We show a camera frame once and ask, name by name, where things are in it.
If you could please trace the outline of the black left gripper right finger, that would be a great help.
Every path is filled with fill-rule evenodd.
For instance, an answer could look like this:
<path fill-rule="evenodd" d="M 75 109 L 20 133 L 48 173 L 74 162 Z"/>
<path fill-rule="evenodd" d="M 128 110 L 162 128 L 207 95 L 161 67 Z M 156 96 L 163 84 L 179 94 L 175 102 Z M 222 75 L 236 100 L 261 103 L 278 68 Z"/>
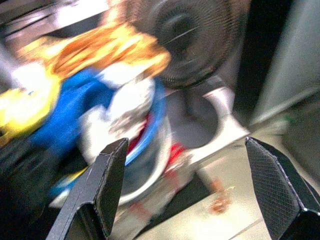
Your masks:
<path fill-rule="evenodd" d="M 256 200 L 273 240 L 318 240 L 320 195 L 273 146 L 245 139 Z"/>

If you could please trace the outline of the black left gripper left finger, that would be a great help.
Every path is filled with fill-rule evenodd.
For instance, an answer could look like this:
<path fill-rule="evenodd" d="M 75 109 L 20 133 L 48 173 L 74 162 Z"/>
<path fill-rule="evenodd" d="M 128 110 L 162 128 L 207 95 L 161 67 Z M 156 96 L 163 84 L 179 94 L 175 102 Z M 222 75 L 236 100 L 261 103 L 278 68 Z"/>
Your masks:
<path fill-rule="evenodd" d="M 78 178 L 48 240 L 106 240 L 111 235 L 124 179 L 129 140 L 107 145 Z"/>

